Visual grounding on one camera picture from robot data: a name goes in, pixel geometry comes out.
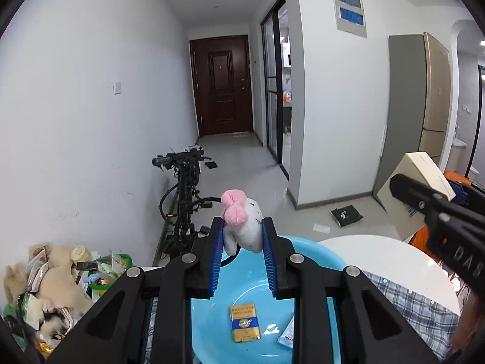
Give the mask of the person's right hand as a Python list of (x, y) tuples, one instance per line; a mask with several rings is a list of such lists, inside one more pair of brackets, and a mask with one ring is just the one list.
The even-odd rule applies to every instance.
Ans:
[(466, 349), (484, 323), (484, 300), (471, 291), (460, 315), (458, 326), (451, 339), (453, 352)]

